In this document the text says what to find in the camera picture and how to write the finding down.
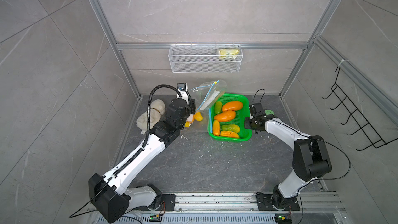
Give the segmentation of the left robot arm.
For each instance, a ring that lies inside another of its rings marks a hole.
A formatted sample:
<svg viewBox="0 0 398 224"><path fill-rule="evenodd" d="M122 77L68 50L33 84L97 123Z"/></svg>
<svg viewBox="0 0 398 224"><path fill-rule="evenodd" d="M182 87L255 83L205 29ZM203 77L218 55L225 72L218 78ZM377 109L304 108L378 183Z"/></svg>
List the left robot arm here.
<svg viewBox="0 0 398 224"><path fill-rule="evenodd" d="M166 107L160 121L153 126L147 123L144 140L118 165L104 175L95 173L88 181L89 202L110 224L118 221L130 209L165 209L161 191L152 184L128 191L133 179L180 136L187 119L195 114L195 101L186 83L179 83L176 87L158 85L149 96L153 97L161 88L172 89L177 97Z"/></svg>

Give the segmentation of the large orange mango top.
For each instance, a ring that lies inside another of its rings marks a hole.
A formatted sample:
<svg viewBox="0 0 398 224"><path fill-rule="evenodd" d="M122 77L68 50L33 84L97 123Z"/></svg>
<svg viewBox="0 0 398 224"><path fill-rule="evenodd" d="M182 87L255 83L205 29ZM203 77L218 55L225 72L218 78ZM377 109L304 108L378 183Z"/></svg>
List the large orange mango top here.
<svg viewBox="0 0 398 224"><path fill-rule="evenodd" d="M222 111L239 111L243 108L243 103L240 101L231 101L222 106Z"/></svg>

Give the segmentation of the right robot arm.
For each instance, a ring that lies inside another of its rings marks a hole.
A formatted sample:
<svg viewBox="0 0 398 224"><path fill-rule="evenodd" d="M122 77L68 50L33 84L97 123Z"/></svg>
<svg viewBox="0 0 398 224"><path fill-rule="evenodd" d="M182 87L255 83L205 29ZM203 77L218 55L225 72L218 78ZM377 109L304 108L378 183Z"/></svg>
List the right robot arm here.
<svg viewBox="0 0 398 224"><path fill-rule="evenodd" d="M267 132L279 138L293 150L292 172L275 186L272 204L283 210L291 206L311 181L320 179L332 171L332 163L322 137L310 136L285 124L273 114L267 114L261 103L249 106L250 116L245 118L246 129L255 133Z"/></svg>

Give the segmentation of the spare clear plastic bag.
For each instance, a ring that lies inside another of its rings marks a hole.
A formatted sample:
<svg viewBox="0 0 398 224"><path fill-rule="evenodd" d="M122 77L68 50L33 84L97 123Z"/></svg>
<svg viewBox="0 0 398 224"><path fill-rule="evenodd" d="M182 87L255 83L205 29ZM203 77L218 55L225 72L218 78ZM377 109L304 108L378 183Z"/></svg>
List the spare clear plastic bag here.
<svg viewBox="0 0 398 224"><path fill-rule="evenodd" d="M227 91L227 83L223 80L206 82L188 92L195 100L196 111L201 112L210 109Z"/></svg>

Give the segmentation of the clear zip-top bag blue zipper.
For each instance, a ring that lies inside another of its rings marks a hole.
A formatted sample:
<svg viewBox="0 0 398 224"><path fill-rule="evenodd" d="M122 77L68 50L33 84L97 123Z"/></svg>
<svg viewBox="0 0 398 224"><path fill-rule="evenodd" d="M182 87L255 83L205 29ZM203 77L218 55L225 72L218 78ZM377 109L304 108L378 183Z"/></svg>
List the clear zip-top bag blue zipper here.
<svg viewBox="0 0 398 224"><path fill-rule="evenodd" d="M204 117L203 114L199 111L196 112L194 115L190 115L190 117L185 122L184 127L186 129L198 130L203 127L203 124L204 124Z"/></svg>

